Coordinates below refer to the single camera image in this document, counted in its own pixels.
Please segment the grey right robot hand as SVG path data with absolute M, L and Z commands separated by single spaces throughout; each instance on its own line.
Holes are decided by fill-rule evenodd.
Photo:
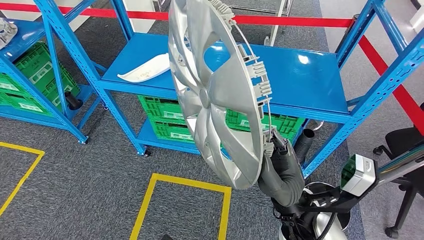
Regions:
M 273 153 L 270 157 L 276 171 L 282 169 L 301 169 L 292 143 L 283 137 L 275 128 L 266 131 L 273 144 Z

